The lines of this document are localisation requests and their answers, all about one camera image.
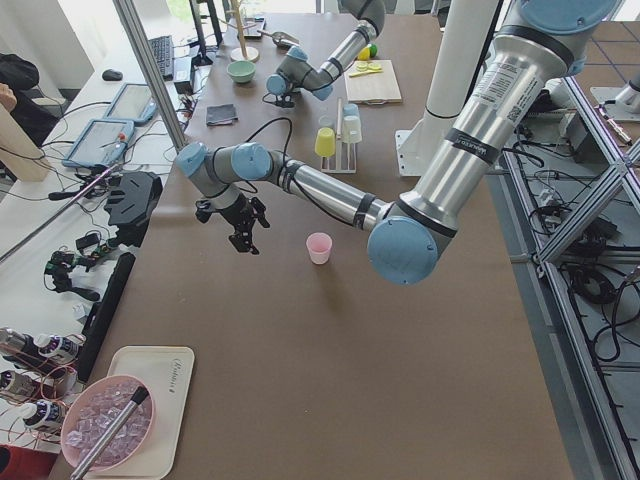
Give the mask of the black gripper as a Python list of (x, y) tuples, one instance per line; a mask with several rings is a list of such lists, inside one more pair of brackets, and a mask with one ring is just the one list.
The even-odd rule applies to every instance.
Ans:
[(289, 92), (284, 93), (273, 93), (274, 100), (273, 104), (279, 108), (294, 108), (295, 102), (293, 100), (292, 94)]
[(222, 217), (234, 227), (229, 241), (238, 252), (258, 255), (259, 250), (253, 241), (253, 227), (258, 222), (265, 227), (265, 205), (258, 197), (248, 199), (240, 193), (235, 202), (219, 210)]

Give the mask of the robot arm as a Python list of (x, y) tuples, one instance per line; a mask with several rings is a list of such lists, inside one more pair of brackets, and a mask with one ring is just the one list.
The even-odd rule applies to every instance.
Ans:
[(239, 189), (268, 181), (327, 215), (369, 232), (376, 272), (400, 285), (426, 278), (458, 230), (458, 213), (545, 83), (578, 74), (586, 43), (613, 10), (610, 1), (517, 1), (494, 38), (495, 56), (415, 185), (391, 203), (256, 142), (184, 147), (176, 163), (201, 192), (200, 221), (221, 215), (239, 252), (253, 252), (265, 207)]
[(273, 95), (270, 104), (281, 108), (293, 108), (292, 94), (300, 89), (309, 91), (324, 101), (332, 93), (332, 84), (355, 62), (357, 55), (381, 33), (386, 15), (383, 1), (341, 1), (342, 6), (358, 20), (356, 28), (329, 55), (318, 68), (308, 62), (307, 54), (292, 46), (275, 73), (266, 81), (267, 93)]

